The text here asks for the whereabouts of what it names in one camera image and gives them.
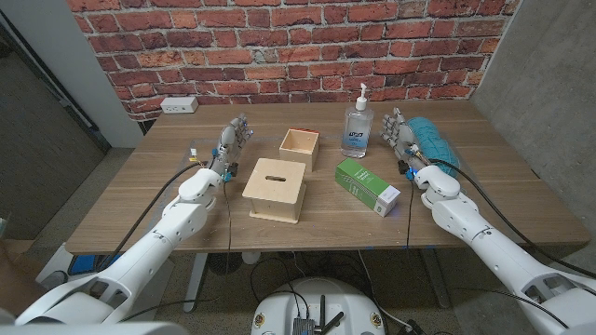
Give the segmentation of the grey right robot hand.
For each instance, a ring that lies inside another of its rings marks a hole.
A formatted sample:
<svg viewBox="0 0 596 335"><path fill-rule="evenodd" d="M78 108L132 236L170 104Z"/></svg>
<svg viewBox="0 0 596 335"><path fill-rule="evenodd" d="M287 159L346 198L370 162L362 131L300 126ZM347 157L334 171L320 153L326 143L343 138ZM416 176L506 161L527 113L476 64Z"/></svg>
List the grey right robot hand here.
<svg viewBox="0 0 596 335"><path fill-rule="evenodd" d="M413 129L407 124L398 107L393 114L385 114L382 121L381 138L388 143L398 158L398 170L402 175L414 175L430 164L424 156Z"/></svg>

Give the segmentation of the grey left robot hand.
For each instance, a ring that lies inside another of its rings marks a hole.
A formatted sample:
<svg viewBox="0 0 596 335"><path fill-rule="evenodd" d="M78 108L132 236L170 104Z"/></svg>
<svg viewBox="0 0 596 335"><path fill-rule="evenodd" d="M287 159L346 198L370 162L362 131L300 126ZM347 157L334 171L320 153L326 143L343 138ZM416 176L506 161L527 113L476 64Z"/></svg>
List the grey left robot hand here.
<svg viewBox="0 0 596 335"><path fill-rule="evenodd" d="M240 114L225 126L216 147L212 150L209 169L217 172L224 181L237 175L237 160L242 148L253 134L247 124L247 116Z"/></svg>

